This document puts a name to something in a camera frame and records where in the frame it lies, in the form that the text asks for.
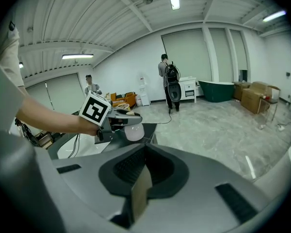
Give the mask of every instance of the white cabinet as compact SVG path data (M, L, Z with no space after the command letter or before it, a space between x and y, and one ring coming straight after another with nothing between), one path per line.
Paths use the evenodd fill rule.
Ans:
M179 84L181 87L181 100L194 99L194 103L196 103L196 78L180 78Z

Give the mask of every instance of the ceiling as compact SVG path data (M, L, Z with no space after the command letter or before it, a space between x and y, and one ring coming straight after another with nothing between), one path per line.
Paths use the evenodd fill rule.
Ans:
M271 0L19 0L14 10L24 80L75 66L95 67L126 44L162 28L190 22L226 22L259 33L286 27L284 17L262 19L279 8ZM92 53L92 59L62 60Z

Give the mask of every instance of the hand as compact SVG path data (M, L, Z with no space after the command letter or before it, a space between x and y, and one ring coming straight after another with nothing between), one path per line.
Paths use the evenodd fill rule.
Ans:
M79 116L80 133L89 134L91 136L97 135L98 125Z

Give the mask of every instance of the black vent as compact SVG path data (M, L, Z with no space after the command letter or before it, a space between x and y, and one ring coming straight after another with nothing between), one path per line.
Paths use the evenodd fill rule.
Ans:
M241 224L250 220L258 213L230 184L218 185L215 189Z
M133 186L144 166L145 152L139 150L117 163L114 166L113 171L117 177Z
M74 164L74 165L59 167L59 168L57 168L57 171L59 173L67 173L67 172L71 172L71 171L77 170L79 168L81 168L79 165Z
M167 180L174 173L173 162L151 148L145 152L145 163L150 171L152 184L156 185Z

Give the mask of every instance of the green bathtub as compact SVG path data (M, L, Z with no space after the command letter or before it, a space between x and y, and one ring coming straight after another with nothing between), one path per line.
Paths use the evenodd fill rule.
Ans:
M235 86L230 82L210 82L198 81L202 88L205 98L209 102L224 102L231 100Z

